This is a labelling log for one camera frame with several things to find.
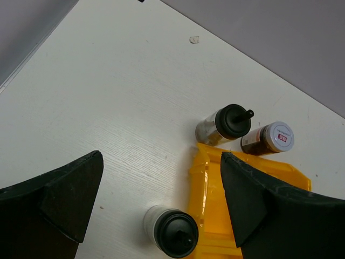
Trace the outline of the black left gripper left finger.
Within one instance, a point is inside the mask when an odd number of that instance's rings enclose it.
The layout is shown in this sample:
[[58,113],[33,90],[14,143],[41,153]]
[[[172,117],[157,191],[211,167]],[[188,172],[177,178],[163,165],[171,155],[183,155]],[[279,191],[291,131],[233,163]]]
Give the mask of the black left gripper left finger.
[[1,258],[75,258],[84,241],[104,160],[92,151],[1,189]]

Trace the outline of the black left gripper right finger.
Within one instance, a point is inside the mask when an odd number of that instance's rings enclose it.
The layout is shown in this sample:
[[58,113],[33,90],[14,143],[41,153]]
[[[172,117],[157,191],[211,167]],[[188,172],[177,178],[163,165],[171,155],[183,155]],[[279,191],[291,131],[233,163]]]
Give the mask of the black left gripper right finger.
[[220,174],[243,258],[344,258],[344,201],[270,176],[230,152]]

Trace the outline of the glass spice jar black lid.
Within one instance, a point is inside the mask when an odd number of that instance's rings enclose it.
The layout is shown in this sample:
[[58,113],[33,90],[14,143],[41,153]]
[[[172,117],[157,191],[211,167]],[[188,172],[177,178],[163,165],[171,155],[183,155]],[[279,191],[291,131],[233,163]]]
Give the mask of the glass spice jar black lid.
[[209,146],[218,146],[239,139],[251,129],[252,110],[238,104],[227,105],[198,123],[196,140]]

